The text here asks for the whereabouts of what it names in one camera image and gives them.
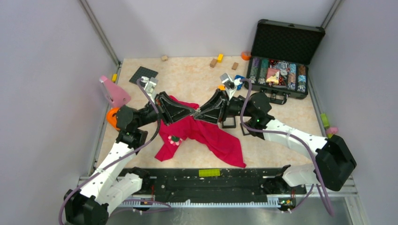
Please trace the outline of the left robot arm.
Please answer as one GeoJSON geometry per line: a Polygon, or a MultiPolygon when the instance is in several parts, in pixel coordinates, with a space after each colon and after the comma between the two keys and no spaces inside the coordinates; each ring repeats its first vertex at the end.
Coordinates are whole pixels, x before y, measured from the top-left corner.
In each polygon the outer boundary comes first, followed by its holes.
{"type": "Polygon", "coordinates": [[[64,196],[60,216],[72,225],[105,225],[114,210],[128,196],[149,191],[151,182],[142,171],[129,173],[121,181],[119,174],[136,154],[150,144],[157,136],[156,131],[150,139],[142,126],[156,123],[173,124],[195,114],[195,109],[173,100],[165,92],[155,97],[147,97],[144,108],[134,109],[123,105],[109,112],[118,136],[107,157],[96,171],[76,189],[70,189],[64,196]]]}

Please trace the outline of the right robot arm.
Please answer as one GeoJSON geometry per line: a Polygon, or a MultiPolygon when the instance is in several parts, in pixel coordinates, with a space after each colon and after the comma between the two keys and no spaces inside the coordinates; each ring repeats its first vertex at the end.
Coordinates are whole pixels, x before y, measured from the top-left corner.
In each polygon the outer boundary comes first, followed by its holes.
{"type": "Polygon", "coordinates": [[[250,135],[276,142],[308,159],[306,165],[285,166],[275,187],[288,193],[295,186],[316,184],[328,190],[340,191],[357,163],[344,139],[315,136],[290,127],[269,114],[269,98],[264,93],[253,93],[249,98],[229,97],[223,90],[216,90],[211,99],[194,114],[194,119],[216,124],[228,117],[249,117],[242,123],[250,135]]]}

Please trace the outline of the magenta garment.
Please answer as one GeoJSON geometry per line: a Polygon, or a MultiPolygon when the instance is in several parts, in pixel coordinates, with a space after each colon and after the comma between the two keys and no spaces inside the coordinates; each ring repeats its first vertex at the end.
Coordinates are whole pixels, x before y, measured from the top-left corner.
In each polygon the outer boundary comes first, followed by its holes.
{"type": "Polygon", "coordinates": [[[168,142],[168,136],[173,135],[183,141],[191,139],[207,146],[218,159],[231,166],[246,167],[240,140],[223,131],[216,124],[195,120],[192,116],[187,116],[171,125],[165,125],[162,122],[159,135],[164,142],[155,155],[155,158],[159,161],[171,159],[182,145],[173,146],[168,142]]]}

